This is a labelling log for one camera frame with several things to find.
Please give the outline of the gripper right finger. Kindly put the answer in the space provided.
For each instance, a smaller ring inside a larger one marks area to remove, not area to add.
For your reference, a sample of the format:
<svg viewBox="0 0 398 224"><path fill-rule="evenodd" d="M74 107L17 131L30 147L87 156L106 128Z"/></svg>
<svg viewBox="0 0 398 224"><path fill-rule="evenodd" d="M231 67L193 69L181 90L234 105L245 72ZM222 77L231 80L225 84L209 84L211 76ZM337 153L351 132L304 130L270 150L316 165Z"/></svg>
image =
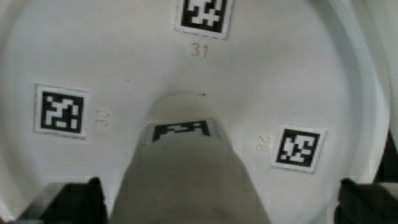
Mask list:
<svg viewBox="0 0 398 224"><path fill-rule="evenodd" d="M380 183L341 180L336 224L398 224L398 197Z"/></svg>

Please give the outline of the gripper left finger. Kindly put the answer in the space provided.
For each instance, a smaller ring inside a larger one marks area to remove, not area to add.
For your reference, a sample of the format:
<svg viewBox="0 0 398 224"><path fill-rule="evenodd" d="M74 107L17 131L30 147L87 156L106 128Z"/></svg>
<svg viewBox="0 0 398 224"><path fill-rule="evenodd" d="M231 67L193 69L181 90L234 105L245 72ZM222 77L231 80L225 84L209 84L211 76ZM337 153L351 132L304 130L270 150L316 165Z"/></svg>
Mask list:
<svg viewBox="0 0 398 224"><path fill-rule="evenodd" d="M108 224L101 181L49 183L16 224Z"/></svg>

